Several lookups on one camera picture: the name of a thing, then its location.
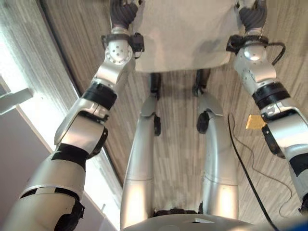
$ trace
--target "wood grain floor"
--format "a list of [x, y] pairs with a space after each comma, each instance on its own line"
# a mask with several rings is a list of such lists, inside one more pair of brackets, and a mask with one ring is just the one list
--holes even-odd
[[[109, 32], [108, 1], [44, 0], [43, 5], [61, 44], [73, 78], [83, 92], [103, 60], [100, 36]], [[287, 46], [283, 59], [276, 65], [277, 75], [307, 115], [308, 107], [308, 2], [306, 0], [269, 0], [269, 16], [264, 34], [271, 41], [281, 40]], [[272, 60], [278, 49], [269, 48]], [[155, 201], [157, 209], [181, 207], [197, 209], [201, 202], [205, 156], [204, 136], [196, 125], [197, 99], [191, 94], [194, 70], [163, 73], [162, 98], [158, 115], [162, 134], [154, 143]], [[148, 95], [148, 74], [135, 73], [111, 111], [107, 122], [109, 137], [106, 148], [123, 180], [136, 122]], [[255, 168], [289, 185], [295, 193], [287, 163], [274, 157], [265, 144], [261, 131], [245, 130], [249, 114], [258, 109], [241, 86], [232, 63], [211, 70], [208, 91], [218, 98], [225, 113], [235, 117], [235, 135], [255, 152]], [[269, 215], [281, 219], [279, 208], [289, 198], [288, 189], [251, 168], [248, 149], [237, 143], [243, 161]], [[238, 167], [240, 181], [240, 219], [258, 223], [265, 221]], [[297, 195], [281, 209], [284, 216], [297, 215]]]

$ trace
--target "yellow tag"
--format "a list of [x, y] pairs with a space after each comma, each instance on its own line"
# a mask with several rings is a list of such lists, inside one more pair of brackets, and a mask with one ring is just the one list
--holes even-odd
[[261, 129], [266, 123], [263, 121], [260, 115], [249, 115], [246, 129]]

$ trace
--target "gray robot arm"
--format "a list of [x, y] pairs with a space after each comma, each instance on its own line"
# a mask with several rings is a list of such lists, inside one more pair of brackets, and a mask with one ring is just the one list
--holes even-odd
[[308, 209], [308, 121], [276, 78], [273, 65], [277, 59], [273, 63], [267, 60], [265, 47], [268, 41], [262, 36], [266, 12], [265, 0], [258, 0], [254, 10], [240, 9], [246, 34], [244, 37], [231, 36], [227, 50], [236, 53], [234, 69], [267, 123], [262, 128], [264, 138], [273, 154], [288, 161], [302, 202], [300, 211], [305, 211]]
[[[36, 170], [11, 208], [4, 231], [72, 231], [83, 216], [80, 200], [85, 183], [86, 160], [98, 154], [107, 138], [104, 123], [109, 110], [135, 67], [135, 52], [143, 51], [140, 34], [130, 36], [133, 18], [117, 18], [121, 1], [113, 1], [111, 34], [105, 37], [105, 60], [90, 87], [72, 106], [56, 131], [57, 146]], [[123, 6], [134, 12], [138, 5]]]

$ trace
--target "white wall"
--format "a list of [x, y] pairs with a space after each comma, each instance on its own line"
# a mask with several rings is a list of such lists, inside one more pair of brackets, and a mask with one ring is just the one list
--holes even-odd
[[[16, 109], [0, 116], [0, 227], [26, 182], [50, 154], [23, 116]], [[88, 195], [81, 202], [86, 209], [76, 231], [116, 230]]]

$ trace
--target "silver arm segment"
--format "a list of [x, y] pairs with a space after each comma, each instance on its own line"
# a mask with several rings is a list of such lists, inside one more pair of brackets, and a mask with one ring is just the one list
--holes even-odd
[[[112, 34], [128, 37], [128, 31], [120, 27], [113, 28]], [[90, 87], [57, 129], [56, 151], [36, 170], [2, 230], [75, 229], [84, 210], [80, 200], [86, 160], [101, 150], [108, 134], [104, 123], [109, 110], [135, 67], [131, 46], [118, 38], [109, 41], [105, 60]]]
[[267, 122], [262, 131], [270, 150], [289, 162], [292, 180], [302, 202], [300, 210], [308, 210], [307, 118], [276, 78], [265, 48], [256, 41], [246, 42], [249, 43], [251, 46], [237, 53], [234, 69]]

